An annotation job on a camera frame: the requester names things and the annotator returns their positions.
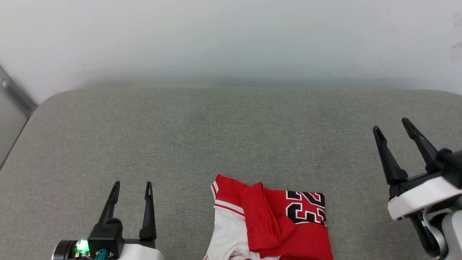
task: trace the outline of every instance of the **gray cushion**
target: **gray cushion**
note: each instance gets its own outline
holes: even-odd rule
[[[136,238],[146,181],[154,186],[166,259],[201,259],[213,231],[210,184],[220,173],[253,184],[323,192],[334,258],[426,258],[409,220],[387,212],[372,127],[401,167],[424,170],[401,125],[437,148],[462,144],[462,97],[435,91],[84,89],[46,100],[0,172],[2,259],[48,259],[86,238],[113,183],[115,217]]]

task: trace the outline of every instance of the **basketball jersey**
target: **basketball jersey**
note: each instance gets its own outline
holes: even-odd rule
[[[333,259],[322,193],[270,190],[222,175],[211,189],[215,229],[206,258]]]

